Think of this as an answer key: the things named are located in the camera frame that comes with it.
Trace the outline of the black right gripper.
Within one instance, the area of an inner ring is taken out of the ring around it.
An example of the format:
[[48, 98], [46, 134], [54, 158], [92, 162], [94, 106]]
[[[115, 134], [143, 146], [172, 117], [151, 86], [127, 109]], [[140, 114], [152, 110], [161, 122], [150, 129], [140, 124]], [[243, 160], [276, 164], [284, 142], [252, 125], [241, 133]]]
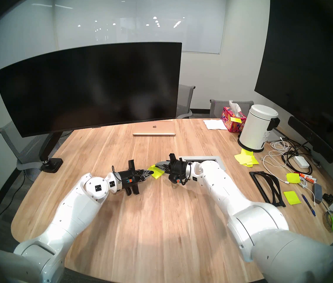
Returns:
[[192, 173], [192, 163], [178, 160], [175, 154], [169, 154], [169, 161], [161, 161], [155, 164], [155, 167], [160, 168], [165, 174], [168, 174], [169, 181], [173, 184], [180, 183], [185, 185], [190, 179]]

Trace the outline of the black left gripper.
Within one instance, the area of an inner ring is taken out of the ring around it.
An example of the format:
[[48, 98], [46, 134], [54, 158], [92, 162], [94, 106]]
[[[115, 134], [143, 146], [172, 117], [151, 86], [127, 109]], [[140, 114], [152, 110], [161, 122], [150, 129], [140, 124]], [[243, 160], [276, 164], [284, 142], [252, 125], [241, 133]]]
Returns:
[[149, 169], [136, 169], [134, 160], [128, 161], [128, 169], [120, 172], [116, 172], [117, 179], [121, 181], [122, 189], [126, 191], [127, 196], [132, 193], [139, 194], [138, 183], [145, 181], [151, 177], [154, 172]]

